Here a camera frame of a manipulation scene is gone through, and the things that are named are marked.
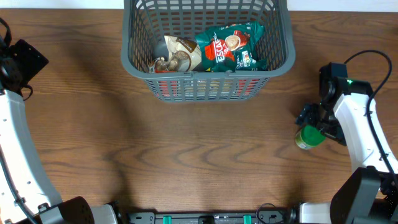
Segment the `green lidded jar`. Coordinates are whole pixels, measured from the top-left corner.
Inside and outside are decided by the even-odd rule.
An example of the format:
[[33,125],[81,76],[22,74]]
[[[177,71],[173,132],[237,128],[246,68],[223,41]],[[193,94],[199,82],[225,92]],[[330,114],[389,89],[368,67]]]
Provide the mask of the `green lidded jar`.
[[313,126],[306,125],[296,133],[295,143],[299,148],[309,150],[320,145],[325,138],[319,130]]

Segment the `green Nescafe coffee bag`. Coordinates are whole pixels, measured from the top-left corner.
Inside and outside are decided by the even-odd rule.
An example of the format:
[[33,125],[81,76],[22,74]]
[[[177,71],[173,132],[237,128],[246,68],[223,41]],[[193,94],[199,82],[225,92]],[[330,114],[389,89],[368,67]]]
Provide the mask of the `green Nescafe coffee bag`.
[[207,72],[259,71],[267,62],[259,58],[255,46],[264,35],[258,22],[210,27],[197,34],[195,40],[201,50],[201,65]]

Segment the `orange spaghetti pasta packet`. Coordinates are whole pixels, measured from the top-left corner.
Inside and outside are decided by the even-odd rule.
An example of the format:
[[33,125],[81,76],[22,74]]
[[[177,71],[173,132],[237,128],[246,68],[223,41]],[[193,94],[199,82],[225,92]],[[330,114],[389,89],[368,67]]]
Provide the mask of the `orange spaghetti pasta packet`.
[[146,80],[154,96],[163,101],[238,101],[258,94],[268,78],[179,78]]

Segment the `beige brown snack pouch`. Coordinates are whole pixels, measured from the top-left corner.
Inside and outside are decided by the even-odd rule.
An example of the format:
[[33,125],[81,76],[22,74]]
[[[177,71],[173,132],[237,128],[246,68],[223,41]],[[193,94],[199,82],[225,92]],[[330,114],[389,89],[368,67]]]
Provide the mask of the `beige brown snack pouch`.
[[165,35],[155,46],[153,57],[148,65],[150,73],[204,71],[200,47],[189,39]]

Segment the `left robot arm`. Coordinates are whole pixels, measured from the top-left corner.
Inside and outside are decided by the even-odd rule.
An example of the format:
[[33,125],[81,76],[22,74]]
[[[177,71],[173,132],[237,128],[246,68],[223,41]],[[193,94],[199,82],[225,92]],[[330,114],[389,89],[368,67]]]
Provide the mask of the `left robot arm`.
[[49,180],[25,115],[23,88],[48,60],[24,40],[1,50],[1,221],[121,223],[116,202],[92,207],[81,196],[64,201]]

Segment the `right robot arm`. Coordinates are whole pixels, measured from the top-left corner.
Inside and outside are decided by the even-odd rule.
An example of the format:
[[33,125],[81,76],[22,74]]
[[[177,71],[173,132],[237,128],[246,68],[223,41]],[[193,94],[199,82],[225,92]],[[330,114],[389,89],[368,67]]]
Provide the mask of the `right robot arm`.
[[291,223],[397,223],[397,159],[391,151],[371,99],[369,82],[348,78],[346,65],[319,70],[319,104],[306,104],[296,119],[298,146],[311,149],[315,135],[346,146],[353,173],[323,203],[302,203]]

